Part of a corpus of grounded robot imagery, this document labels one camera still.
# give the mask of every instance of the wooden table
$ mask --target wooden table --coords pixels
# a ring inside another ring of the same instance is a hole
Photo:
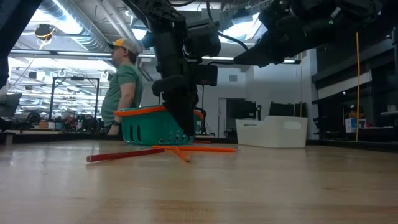
[[[2,147],[0,223],[398,223],[398,154],[232,146],[187,152],[190,164],[172,152],[85,162],[145,148],[122,141]]]

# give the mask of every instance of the white plastic container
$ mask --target white plastic container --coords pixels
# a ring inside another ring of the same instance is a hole
[[[304,148],[308,118],[268,116],[264,121],[236,120],[238,144],[270,148]]]

